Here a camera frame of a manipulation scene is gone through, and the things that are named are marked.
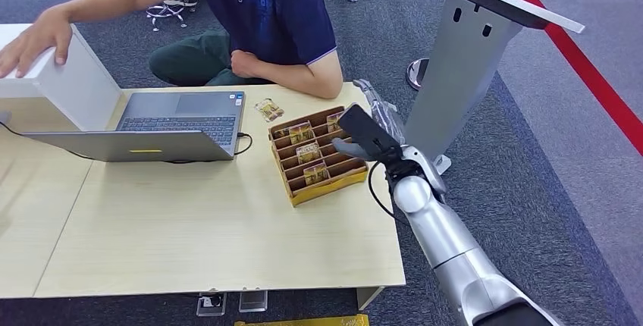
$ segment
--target laptop touchpad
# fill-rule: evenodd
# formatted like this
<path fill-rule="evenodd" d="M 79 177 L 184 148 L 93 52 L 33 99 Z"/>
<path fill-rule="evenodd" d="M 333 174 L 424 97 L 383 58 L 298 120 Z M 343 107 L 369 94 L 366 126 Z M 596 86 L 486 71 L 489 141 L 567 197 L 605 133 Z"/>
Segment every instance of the laptop touchpad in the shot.
<path fill-rule="evenodd" d="M 175 113 L 179 115 L 215 113 L 217 111 L 216 101 L 216 96 L 211 95 L 181 95 Z"/>

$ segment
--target table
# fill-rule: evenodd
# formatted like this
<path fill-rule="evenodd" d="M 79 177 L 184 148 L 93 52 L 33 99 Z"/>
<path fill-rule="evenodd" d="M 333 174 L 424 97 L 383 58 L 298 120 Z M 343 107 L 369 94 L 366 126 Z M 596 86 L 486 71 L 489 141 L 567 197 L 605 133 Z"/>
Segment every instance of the table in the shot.
<path fill-rule="evenodd" d="M 276 85 L 200 90 L 246 92 L 241 130 L 252 148 L 216 163 L 94 161 L 35 296 L 358 287 L 363 309 L 382 287 L 405 284 L 395 223 L 366 183 L 293 208 L 270 152 L 270 126 L 352 102 L 367 108 L 359 89 L 345 83 L 330 101 Z M 253 107 L 266 97 L 285 110 L 270 124 Z M 390 207 L 378 170 L 374 187 Z"/>
<path fill-rule="evenodd" d="M 0 99 L 15 130 L 70 130 L 45 99 Z M 31 297 L 91 162 L 0 127 L 0 298 Z"/>

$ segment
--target shoe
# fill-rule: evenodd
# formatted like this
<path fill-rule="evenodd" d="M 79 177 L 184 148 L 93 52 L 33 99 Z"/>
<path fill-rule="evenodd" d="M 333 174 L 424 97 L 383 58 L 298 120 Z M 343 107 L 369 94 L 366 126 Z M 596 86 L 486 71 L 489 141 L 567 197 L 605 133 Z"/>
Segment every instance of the shoe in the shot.
<path fill-rule="evenodd" d="M 165 0 L 164 4 L 167 6 L 186 6 L 188 8 L 196 5 L 197 0 Z"/>

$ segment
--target yellow object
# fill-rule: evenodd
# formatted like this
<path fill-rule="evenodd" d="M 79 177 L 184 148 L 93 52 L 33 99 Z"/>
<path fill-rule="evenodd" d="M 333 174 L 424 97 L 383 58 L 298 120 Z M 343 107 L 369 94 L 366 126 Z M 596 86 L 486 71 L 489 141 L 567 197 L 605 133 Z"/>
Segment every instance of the yellow object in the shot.
<path fill-rule="evenodd" d="M 130 153 L 160 153 L 163 152 L 160 149 L 132 149 Z"/>
<path fill-rule="evenodd" d="M 243 321 L 237 321 L 234 326 L 369 326 L 369 317 L 367 315 L 354 315 L 296 321 L 262 322 L 260 324 L 247 324 Z"/>
<path fill-rule="evenodd" d="M 344 178 L 340 178 L 332 183 L 326 184 L 319 187 L 307 187 L 303 190 L 300 190 L 293 198 L 290 199 L 290 202 L 293 206 L 297 206 L 302 202 L 309 201 L 311 199 L 316 199 L 317 197 L 323 196 L 325 194 L 337 191 L 351 184 L 364 182 L 366 180 L 367 172 L 359 172 L 351 174 Z"/>

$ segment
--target navy polo shirt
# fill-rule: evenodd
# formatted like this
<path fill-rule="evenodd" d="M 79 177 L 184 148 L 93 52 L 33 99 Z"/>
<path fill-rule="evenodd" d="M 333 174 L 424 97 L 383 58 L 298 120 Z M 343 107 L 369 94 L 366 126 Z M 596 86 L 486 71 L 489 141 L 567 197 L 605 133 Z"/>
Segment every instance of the navy polo shirt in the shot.
<path fill-rule="evenodd" d="M 231 50 L 274 64 L 311 64 L 334 51 L 324 0 L 206 0 L 230 34 Z"/>

